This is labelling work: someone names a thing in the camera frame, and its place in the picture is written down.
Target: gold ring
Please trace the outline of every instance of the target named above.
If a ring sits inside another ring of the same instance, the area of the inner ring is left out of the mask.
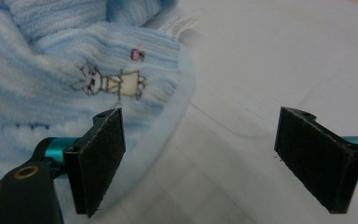
[[[35,175],[38,171],[39,171],[39,167],[37,167],[37,166],[22,167],[20,170],[18,170],[14,174],[14,178],[25,179],[25,178]]]

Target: light blue fleece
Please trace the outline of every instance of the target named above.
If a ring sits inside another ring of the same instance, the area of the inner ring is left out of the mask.
[[[11,3],[10,10],[0,9],[0,178],[28,160],[40,140],[82,136],[94,115],[120,105],[127,152],[103,203],[115,202],[147,172],[186,109],[194,88],[188,54],[172,38],[118,21],[53,25],[51,32],[30,35],[37,32],[21,28]],[[137,74],[140,87],[120,101],[116,91],[90,93],[93,71],[101,78]],[[76,215],[68,185],[56,185],[63,216],[79,223],[84,217]]]

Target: white surface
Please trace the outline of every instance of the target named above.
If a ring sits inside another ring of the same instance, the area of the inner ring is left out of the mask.
[[[347,0],[181,0],[197,88],[157,163],[89,223],[358,223],[330,215],[274,151],[282,105],[358,135],[358,5]]]

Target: blue blanket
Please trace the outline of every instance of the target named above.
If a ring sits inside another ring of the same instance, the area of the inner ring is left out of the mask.
[[[127,152],[105,199],[147,172],[186,109],[193,68],[176,40],[140,27],[174,5],[161,0],[0,1],[0,178],[46,137],[79,137],[122,107]],[[63,216],[76,216],[67,180]]]

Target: cartoon animal print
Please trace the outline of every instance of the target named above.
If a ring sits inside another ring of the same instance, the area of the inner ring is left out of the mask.
[[[146,77],[140,76],[138,70],[129,73],[123,73],[121,70],[120,74],[108,77],[102,76],[95,66],[90,70],[87,66],[80,70],[84,77],[72,85],[72,89],[83,90],[87,95],[96,95],[103,91],[116,94],[118,100],[122,95],[135,97],[136,100],[139,100],[146,87]]]
[[[133,49],[131,51],[131,59],[133,61],[138,61],[138,60],[143,61],[144,58],[145,58],[145,52],[144,51],[140,51],[138,49]]]

